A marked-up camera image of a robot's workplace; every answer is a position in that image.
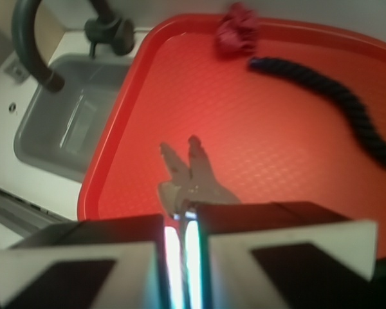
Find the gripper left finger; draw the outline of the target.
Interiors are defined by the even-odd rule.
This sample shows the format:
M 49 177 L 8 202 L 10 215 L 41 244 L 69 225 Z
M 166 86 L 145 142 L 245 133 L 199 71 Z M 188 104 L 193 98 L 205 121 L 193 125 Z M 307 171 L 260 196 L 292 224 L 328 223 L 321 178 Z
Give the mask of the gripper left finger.
M 0 250 L 0 308 L 166 308 L 164 219 L 50 225 Z

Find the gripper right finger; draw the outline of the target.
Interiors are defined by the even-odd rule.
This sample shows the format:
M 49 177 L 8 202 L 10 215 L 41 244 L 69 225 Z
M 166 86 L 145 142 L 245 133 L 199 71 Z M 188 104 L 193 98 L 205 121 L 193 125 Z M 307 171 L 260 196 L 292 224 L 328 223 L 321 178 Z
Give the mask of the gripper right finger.
M 375 221 L 306 201 L 196 213 L 203 308 L 386 308 Z

